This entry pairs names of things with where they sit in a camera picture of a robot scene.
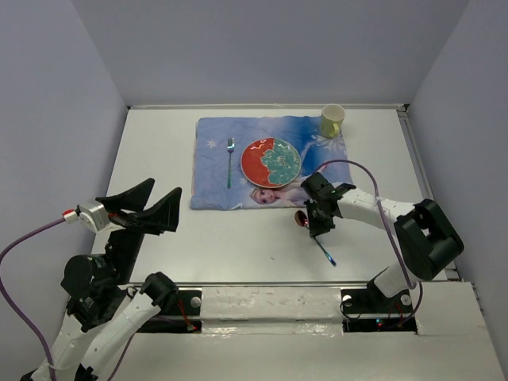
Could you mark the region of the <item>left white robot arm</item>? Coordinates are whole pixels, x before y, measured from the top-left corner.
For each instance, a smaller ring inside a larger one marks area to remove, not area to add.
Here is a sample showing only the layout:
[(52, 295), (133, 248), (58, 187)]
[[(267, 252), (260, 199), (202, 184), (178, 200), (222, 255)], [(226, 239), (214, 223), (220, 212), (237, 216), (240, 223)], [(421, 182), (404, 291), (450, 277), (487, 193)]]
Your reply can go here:
[(149, 275), (128, 298), (129, 283), (147, 234), (176, 231), (182, 190), (171, 190), (147, 207), (155, 184), (148, 178), (120, 194), (96, 198), (63, 216), (80, 221), (94, 233), (109, 232), (103, 254), (73, 256), (61, 287), (69, 300), (60, 332), (49, 350), (50, 360), (24, 380), (96, 380), (113, 355), (148, 320), (171, 311), (178, 287), (164, 273)]

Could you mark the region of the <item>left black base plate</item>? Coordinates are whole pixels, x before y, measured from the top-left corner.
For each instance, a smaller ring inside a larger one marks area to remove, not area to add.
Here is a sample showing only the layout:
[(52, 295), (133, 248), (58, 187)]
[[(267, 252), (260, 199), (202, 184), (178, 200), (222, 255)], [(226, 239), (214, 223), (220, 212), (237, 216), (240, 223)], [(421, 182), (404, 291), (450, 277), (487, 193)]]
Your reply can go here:
[(164, 307), (155, 317), (145, 322), (138, 333), (200, 333), (202, 290), (184, 288), (179, 291), (177, 301)]

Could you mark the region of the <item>pale yellow mug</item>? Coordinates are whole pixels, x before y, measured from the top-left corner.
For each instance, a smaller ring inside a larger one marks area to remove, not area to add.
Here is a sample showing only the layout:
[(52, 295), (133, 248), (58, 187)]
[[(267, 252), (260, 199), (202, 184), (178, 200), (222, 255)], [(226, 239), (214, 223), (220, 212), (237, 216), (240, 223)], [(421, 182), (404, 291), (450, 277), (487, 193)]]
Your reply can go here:
[(345, 110), (338, 104), (325, 105), (321, 110), (320, 132), (323, 137), (333, 139), (341, 133)]

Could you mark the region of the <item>red and teal plate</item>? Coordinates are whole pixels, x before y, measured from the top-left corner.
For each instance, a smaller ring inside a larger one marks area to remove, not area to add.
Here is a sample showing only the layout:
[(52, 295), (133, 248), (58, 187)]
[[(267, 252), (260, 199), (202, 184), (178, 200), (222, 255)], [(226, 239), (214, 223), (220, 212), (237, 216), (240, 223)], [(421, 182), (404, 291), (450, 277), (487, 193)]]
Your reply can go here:
[(288, 185), (302, 170), (302, 159), (296, 148), (274, 137), (252, 142), (242, 152), (240, 164), (250, 183), (267, 189)]

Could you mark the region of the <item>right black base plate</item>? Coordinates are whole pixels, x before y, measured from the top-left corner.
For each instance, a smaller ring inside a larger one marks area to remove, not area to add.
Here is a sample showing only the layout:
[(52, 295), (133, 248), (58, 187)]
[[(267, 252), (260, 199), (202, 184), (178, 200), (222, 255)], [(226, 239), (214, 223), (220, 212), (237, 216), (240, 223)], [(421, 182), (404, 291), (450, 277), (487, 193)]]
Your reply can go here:
[(352, 288), (342, 292), (339, 305), (345, 333), (417, 332), (410, 292), (394, 297), (375, 296), (370, 289)]

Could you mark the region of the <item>blue Frozen placemat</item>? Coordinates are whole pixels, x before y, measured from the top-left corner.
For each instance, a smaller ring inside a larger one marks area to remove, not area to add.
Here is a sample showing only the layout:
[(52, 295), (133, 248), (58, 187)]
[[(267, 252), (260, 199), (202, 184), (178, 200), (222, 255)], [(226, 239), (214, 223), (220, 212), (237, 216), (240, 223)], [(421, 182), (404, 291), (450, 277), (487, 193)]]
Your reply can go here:
[(301, 207), (302, 182), (319, 171), (351, 183), (344, 138), (311, 116), (204, 117), (196, 125), (193, 210)]

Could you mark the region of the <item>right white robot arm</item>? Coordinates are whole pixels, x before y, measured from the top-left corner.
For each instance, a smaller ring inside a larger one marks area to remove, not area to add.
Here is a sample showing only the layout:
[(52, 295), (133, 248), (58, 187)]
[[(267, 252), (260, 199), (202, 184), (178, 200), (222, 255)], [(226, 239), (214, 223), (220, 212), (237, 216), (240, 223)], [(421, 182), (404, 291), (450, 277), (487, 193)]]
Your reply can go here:
[(421, 281), (433, 280), (463, 251), (464, 243), (441, 207), (431, 199), (396, 202), (342, 183), (333, 185), (320, 173), (303, 181), (306, 222), (312, 238), (335, 228), (335, 217), (383, 229), (396, 249), (396, 262), (367, 285), (359, 302), (383, 311), (394, 297)]

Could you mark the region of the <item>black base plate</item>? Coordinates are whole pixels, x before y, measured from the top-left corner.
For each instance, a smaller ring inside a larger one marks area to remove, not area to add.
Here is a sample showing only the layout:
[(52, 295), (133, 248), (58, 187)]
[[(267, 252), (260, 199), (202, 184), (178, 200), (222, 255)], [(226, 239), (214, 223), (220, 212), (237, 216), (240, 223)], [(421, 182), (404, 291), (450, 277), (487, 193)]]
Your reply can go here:
[(345, 333), (417, 332), (410, 292), (394, 297), (375, 296), (370, 289), (352, 288), (342, 292), (339, 305)]
[(145, 322), (138, 333), (200, 333), (202, 290), (184, 288), (179, 291), (177, 301), (164, 307), (155, 317)]

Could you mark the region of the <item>iridescent fork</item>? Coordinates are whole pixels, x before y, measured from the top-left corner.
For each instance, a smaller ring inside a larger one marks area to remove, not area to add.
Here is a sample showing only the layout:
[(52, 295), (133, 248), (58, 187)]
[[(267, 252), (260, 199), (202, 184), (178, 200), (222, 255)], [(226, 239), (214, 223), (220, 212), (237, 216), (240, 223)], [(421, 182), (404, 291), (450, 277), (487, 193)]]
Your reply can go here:
[(228, 171), (227, 171), (227, 188), (228, 189), (230, 189), (232, 186), (232, 159), (233, 159), (234, 150), (235, 150), (235, 140), (233, 137), (230, 137), (227, 141), (227, 152), (229, 154)]

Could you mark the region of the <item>iridescent spoon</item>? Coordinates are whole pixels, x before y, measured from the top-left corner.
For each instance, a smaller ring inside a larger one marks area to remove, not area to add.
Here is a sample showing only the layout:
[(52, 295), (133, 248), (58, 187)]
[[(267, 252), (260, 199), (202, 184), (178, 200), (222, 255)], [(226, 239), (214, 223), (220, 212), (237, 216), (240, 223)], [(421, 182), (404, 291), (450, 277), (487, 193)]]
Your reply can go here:
[[(310, 231), (310, 226), (309, 226), (309, 221), (308, 221), (308, 218), (306, 216), (306, 214), (301, 211), (301, 210), (298, 210), (294, 213), (294, 219), (295, 219), (295, 222), (307, 229), (308, 231)], [(334, 267), (336, 267), (337, 265), (337, 262), (335, 261), (335, 259), (329, 254), (329, 252), (324, 248), (324, 246), (318, 241), (318, 239), (316, 237), (312, 237), (312, 239), (315, 241), (315, 243), (318, 245), (318, 247), (321, 249), (321, 251), (324, 253), (325, 257), (327, 258), (327, 260), (330, 262), (330, 264)]]

